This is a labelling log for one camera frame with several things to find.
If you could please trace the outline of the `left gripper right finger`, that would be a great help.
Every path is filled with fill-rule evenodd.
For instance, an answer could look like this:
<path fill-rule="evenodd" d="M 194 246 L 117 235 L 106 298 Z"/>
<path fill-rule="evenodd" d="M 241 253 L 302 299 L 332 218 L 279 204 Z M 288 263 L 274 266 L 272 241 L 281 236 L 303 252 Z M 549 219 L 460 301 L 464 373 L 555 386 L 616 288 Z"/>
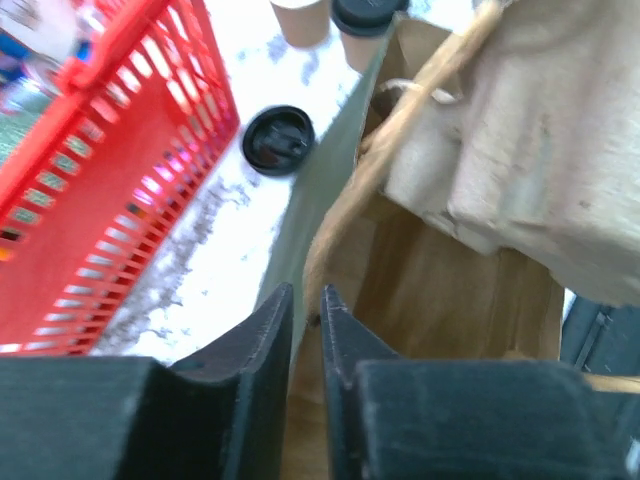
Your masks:
<path fill-rule="evenodd" d="M 558 362 L 409 360 L 332 286 L 320 325 L 334 479 L 625 479 L 601 411 L 619 377 Z"/>

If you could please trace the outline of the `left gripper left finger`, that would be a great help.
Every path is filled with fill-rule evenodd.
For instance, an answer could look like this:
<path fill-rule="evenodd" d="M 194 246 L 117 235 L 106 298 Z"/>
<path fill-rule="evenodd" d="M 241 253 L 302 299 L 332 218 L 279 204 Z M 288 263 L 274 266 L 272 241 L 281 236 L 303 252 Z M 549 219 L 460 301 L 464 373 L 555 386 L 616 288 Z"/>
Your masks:
<path fill-rule="evenodd" d="M 171 366 L 147 357 L 1 362 L 5 479 L 275 479 L 293 290 Z"/>

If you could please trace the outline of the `green kraft paper bag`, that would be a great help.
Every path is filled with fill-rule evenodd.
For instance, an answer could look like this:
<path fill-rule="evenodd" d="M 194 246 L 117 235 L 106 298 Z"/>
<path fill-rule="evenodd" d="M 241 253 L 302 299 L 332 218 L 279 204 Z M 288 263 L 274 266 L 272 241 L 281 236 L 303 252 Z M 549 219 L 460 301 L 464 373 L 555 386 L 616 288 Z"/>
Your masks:
<path fill-rule="evenodd" d="M 402 20 L 297 176 L 260 291 L 302 286 L 303 264 L 326 210 L 352 173 L 356 139 L 379 117 L 374 87 L 412 76 L 446 37 Z M 328 279 L 365 326 L 399 353 L 419 359 L 555 360 L 563 289 L 523 254 L 484 256 L 425 224 L 383 195 L 352 224 L 329 262 Z"/>

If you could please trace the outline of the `red plastic shopping basket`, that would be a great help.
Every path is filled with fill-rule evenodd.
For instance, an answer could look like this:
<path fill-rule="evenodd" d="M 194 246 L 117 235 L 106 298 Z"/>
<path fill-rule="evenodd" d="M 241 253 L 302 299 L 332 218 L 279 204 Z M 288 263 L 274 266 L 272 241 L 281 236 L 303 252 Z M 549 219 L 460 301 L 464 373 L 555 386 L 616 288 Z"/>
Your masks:
<path fill-rule="evenodd" d="M 206 5 L 126 1 L 1 169 L 1 352 L 83 355 L 239 127 Z"/>

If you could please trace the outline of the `black cup lid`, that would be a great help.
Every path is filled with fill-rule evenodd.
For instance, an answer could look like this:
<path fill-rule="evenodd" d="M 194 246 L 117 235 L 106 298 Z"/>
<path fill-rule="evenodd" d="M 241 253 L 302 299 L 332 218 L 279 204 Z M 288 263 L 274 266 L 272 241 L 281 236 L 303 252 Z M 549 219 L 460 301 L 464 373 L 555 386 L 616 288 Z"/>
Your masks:
<path fill-rule="evenodd" d="M 406 12 L 409 0 L 332 0 L 331 16 L 337 28 L 356 37 L 383 35 L 396 12 Z"/>

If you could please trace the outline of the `brown pulp cup carrier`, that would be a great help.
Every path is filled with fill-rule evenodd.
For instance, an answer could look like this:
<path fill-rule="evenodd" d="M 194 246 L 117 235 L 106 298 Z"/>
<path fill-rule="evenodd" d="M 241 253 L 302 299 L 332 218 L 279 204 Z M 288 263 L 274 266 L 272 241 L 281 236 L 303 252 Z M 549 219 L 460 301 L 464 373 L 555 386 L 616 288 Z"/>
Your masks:
<path fill-rule="evenodd" d="M 430 101 L 385 193 L 474 250 L 516 249 L 564 287 L 639 302 L 639 5 L 518 1 Z"/>

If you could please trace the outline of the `brown paper coffee cup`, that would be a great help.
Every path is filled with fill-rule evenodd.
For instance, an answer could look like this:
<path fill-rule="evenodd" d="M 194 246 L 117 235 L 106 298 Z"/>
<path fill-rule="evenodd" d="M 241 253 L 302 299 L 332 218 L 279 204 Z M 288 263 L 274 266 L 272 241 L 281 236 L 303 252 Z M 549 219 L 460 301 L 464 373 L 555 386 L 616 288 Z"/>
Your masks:
<path fill-rule="evenodd" d="M 340 32 L 344 55 L 349 67 L 363 73 L 378 51 L 385 34 L 361 34 Z"/>

